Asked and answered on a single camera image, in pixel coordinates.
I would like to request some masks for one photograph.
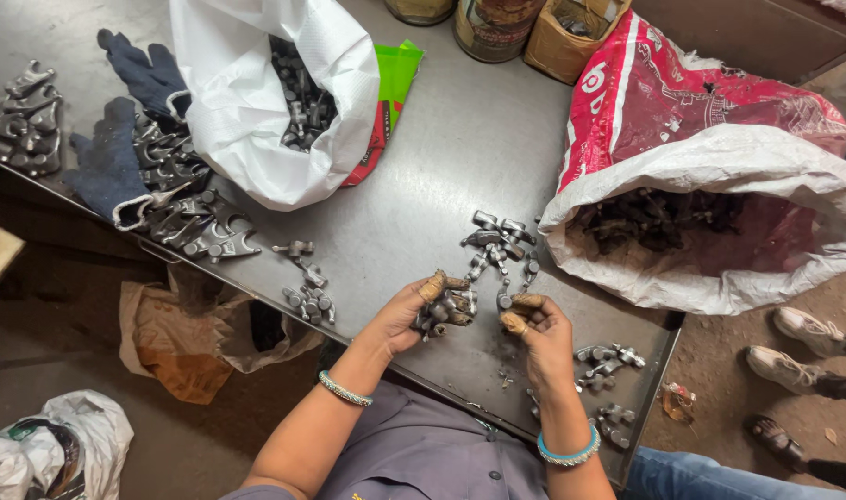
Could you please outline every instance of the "cotton work glove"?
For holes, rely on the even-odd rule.
[[[63,174],[64,183],[120,231],[142,225],[144,211],[154,201],[139,178],[133,151],[135,106],[132,100],[117,97],[105,105],[105,118],[95,122],[92,141],[72,133],[69,141],[77,150],[80,169]]]
[[[115,35],[103,28],[96,40],[108,52],[108,62],[133,97],[161,117],[185,123],[192,97],[167,47],[148,45],[149,62],[142,49],[134,47],[122,33]]]

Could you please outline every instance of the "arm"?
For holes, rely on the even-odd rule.
[[[424,285],[426,279],[407,285],[385,304],[329,371],[333,381],[363,396],[374,391],[395,354],[420,340],[409,326],[426,303],[419,293]],[[316,385],[265,442],[241,487],[270,484],[297,500],[314,497],[362,409]]]
[[[520,295],[513,296],[514,303]],[[540,423],[546,448],[557,455],[572,455],[592,438],[583,403],[574,388],[571,322],[549,297],[536,298],[539,307],[513,307],[500,320],[528,345],[528,378],[540,394]],[[547,493],[551,500],[614,500],[599,455],[574,467],[546,464]]]

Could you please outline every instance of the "gray shirt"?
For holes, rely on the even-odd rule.
[[[516,438],[382,381],[318,500],[546,500],[545,471]],[[221,500],[295,500],[274,486]]]

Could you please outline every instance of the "beaded bangle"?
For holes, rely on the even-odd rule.
[[[586,462],[599,451],[599,445],[602,443],[602,438],[596,432],[595,426],[590,425],[590,429],[593,430],[593,438],[590,439],[590,444],[586,445],[583,451],[573,455],[555,455],[551,453],[546,449],[546,444],[543,442],[543,433],[540,432],[540,436],[537,438],[537,449],[540,451],[540,456],[553,465],[562,465],[564,467],[573,467],[574,465],[580,465]]]
[[[328,375],[327,370],[324,370],[318,374],[318,380],[320,380],[324,387],[327,387],[330,392],[333,392],[337,396],[340,396],[340,398],[349,401],[350,403],[354,403],[358,406],[370,406],[373,404],[373,398],[355,394],[354,392],[349,391],[342,385],[339,385],[338,383],[333,381],[333,379],[330,378],[330,375]]]

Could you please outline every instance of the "white sneaker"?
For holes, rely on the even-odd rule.
[[[824,374],[819,367],[797,363],[783,352],[767,347],[751,345],[746,353],[747,364],[757,375],[797,394],[814,394],[817,378]]]
[[[822,358],[845,355],[845,335],[830,321],[827,324],[821,323],[792,307],[776,309],[774,321],[784,335],[805,342],[809,349]]]

